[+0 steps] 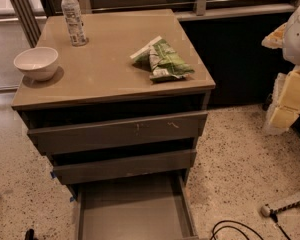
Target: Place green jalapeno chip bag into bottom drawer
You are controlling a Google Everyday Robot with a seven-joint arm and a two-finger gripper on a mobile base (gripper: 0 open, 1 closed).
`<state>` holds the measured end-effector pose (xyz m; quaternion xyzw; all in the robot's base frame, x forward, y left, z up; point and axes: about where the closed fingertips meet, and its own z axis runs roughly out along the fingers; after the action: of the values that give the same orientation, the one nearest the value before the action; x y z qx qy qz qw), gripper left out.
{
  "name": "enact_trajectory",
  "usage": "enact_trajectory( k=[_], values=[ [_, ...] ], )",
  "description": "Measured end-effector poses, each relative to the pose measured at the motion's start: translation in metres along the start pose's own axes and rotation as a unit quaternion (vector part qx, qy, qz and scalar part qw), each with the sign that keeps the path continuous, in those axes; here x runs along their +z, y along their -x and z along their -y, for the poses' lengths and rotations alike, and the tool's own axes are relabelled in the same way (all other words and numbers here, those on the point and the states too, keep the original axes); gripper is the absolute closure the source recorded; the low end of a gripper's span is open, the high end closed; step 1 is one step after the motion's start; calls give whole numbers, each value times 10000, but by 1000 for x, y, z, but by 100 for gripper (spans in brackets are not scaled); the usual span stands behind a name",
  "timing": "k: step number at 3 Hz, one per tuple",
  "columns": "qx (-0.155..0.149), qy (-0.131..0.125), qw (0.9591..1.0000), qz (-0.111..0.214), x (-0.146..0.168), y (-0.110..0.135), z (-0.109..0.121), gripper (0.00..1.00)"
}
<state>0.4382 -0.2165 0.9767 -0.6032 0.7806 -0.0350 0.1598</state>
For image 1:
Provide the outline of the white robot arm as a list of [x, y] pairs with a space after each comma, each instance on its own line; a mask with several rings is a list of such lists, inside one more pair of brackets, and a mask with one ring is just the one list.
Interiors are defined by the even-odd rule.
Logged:
[[286, 23], [263, 39], [262, 45], [280, 48], [283, 58], [294, 65], [289, 73], [277, 75], [263, 126], [266, 134], [280, 135], [300, 116], [300, 5]]

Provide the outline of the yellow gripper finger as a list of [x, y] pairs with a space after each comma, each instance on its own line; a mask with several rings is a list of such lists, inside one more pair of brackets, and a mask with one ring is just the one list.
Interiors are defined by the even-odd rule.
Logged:
[[266, 134], [280, 135], [288, 131], [299, 116], [300, 66], [296, 65], [288, 74], [278, 74], [263, 129]]
[[285, 23], [280, 25], [262, 40], [261, 45], [270, 49], [282, 48], [285, 27]]

